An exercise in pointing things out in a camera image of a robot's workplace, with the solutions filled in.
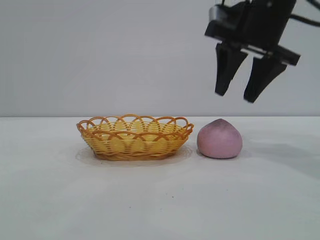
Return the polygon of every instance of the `fake fruit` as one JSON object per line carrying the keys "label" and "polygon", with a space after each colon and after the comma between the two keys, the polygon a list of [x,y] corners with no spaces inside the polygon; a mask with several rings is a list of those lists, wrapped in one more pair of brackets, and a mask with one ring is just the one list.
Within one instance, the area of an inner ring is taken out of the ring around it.
{"label": "fake fruit", "polygon": [[224,119],[205,125],[197,135],[201,154],[214,159],[230,159],[242,150],[243,140],[238,130]]}

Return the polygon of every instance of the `white tabletop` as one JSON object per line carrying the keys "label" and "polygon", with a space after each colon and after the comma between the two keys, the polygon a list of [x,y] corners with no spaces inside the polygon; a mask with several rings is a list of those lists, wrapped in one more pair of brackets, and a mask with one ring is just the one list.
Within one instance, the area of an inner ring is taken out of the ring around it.
{"label": "white tabletop", "polygon": [[320,117],[223,117],[231,160],[197,153],[201,127],[155,162],[94,158],[81,118],[0,118],[1,240],[319,240]]}

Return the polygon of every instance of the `yellow basket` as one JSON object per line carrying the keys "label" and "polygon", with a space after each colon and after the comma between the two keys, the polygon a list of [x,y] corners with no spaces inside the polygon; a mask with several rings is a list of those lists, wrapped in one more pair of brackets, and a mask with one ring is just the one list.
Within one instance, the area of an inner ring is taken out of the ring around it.
{"label": "yellow basket", "polygon": [[165,159],[177,152],[194,128],[184,117],[134,114],[96,116],[76,126],[95,156],[110,161]]}

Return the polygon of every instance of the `white wall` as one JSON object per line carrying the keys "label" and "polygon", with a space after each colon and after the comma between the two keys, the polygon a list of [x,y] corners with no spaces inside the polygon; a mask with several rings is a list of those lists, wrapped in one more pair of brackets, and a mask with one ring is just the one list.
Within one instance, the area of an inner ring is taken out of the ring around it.
{"label": "white wall", "polygon": [[217,42],[204,32],[216,2],[1,0],[0,116],[319,116],[320,28],[294,20],[280,43],[302,55],[297,67],[250,104],[251,55],[215,94]]}

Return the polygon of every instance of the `woven basket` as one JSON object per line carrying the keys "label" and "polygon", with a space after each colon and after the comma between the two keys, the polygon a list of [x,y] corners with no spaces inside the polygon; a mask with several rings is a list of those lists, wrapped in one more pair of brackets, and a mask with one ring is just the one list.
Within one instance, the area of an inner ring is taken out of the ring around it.
{"label": "woven basket", "polygon": [[165,159],[188,140],[194,127],[184,117],[134,114],[96,116],[76,126],[95,156],[110,161]]}

